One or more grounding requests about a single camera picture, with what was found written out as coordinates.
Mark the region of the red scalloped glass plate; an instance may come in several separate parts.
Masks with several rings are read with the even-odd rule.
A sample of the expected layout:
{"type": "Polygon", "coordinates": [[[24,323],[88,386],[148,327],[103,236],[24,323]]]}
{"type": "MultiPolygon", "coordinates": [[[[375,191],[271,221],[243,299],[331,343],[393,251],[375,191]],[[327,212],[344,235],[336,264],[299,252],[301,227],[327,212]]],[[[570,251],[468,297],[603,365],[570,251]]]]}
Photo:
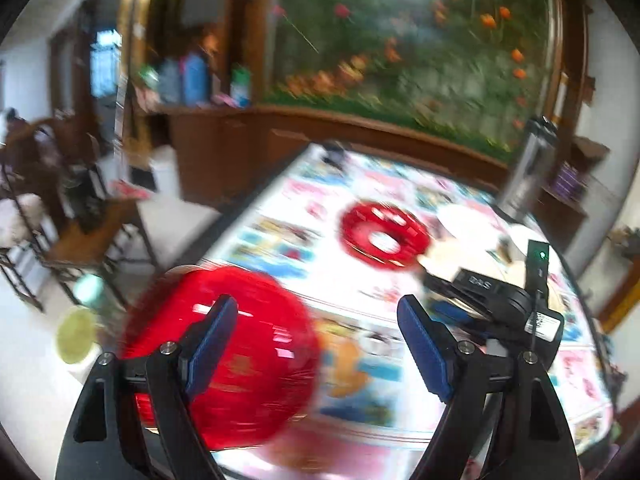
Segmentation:
{"type": "Polygon", "coordinates": [[[238,305],[234,330],[207,388],[190,403],[212,451],[262,444],[308,410],[320,368],[314,319],[265,273],[237,266],[178,266],[129,310],[122,356],[146,356],[179,340],[221,295],[238,305]]]}

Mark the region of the stainless steel thermos bottle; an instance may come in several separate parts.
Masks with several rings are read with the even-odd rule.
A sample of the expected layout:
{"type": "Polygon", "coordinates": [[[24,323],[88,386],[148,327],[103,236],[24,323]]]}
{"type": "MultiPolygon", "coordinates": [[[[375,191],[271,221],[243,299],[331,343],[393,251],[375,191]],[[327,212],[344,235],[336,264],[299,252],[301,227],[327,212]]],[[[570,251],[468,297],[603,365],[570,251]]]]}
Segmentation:
{"type": "Polygon", "coordinates": [[[555,124],[547,117],[529,118],[524,132],[525,142],[492,205],[510,223],[522,223],[532,211],[550,174],[558,144],[555,124]]]}

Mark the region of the red glass plate on table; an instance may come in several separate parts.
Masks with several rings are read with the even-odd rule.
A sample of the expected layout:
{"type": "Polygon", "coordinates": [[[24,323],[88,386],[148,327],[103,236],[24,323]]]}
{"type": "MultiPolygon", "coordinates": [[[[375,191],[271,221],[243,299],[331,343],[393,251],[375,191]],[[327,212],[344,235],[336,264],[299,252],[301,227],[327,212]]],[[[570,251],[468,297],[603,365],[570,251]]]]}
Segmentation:
{"type": "Polygon", "coordinates": [[[342,213],[338,240],[350,256],[387,271],[414,268],[432,244],[430,232],[414,214],[372,200],[354,203],[342,213]]]}

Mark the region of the dark wooden chair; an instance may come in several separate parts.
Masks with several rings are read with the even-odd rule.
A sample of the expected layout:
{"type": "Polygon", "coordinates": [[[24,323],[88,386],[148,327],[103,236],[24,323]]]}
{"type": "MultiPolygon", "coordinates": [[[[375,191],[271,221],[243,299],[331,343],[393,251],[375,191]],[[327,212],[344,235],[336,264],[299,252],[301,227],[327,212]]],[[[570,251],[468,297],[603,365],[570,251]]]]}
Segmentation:
{"type": "Polygon", "coordinates": [[[4,141],[1,174],[26,223],[36,257],[51,271],[70,300],[75,271],[96,274],[123,308],[128,300],[115,284],[121,262],[149,263],[162,270],[146,232],[138,200],[107,191],[96,157],[96,139],[63,119],[39,119],[22,125],[4,141]],[[42,199],[55,240],[39,232],[18,196],[42,199]]]}

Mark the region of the white trash bin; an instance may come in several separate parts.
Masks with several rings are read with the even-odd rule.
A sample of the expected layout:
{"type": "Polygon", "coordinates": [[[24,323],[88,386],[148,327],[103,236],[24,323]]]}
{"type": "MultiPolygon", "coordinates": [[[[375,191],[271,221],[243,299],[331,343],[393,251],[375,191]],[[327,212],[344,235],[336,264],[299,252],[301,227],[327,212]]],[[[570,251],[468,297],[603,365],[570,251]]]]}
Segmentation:
{"type": "Polygon", "coordinates": [[[170,145],[163,145],[152,151],[150,168],[157,192],[175,198],[181,197],[177,154],[170,145]]]}

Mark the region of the grey thermos jug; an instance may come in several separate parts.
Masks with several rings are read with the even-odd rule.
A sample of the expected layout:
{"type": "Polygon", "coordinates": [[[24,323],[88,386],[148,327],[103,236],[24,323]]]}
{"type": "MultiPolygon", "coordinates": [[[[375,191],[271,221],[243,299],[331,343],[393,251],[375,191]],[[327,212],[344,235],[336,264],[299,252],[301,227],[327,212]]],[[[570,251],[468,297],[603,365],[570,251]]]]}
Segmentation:
{"type": "Polygon", "coordinates": [[[158,94],[164,104],[181,103],[181,74],[179,63],[174,58],[166,58],[158,71],[158,94]]]}

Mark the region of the blue thermos jug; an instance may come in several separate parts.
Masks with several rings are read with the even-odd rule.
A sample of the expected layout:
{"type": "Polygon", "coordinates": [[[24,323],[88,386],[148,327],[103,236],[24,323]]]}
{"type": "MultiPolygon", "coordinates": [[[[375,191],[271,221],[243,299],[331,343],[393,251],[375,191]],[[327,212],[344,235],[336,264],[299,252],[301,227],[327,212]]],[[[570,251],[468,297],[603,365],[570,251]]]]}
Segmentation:
{"type": "Polygon", "coordinates": [[[208,65],[204,58],[189,53],[182,64],[183,103],[195,106],[208,101],[208,65]]]}

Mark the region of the flower garden wall mural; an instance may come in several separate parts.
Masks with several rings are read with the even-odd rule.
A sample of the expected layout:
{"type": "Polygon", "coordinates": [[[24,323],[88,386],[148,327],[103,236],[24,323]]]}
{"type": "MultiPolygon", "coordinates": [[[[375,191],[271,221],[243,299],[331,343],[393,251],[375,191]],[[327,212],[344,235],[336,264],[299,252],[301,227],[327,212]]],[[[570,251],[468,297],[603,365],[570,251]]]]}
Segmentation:
{"type": "Polygon", "coordinates": [[[540,111],[549,0],[274,0],[269,103],[390,122],[505,162],[540,111]]]}

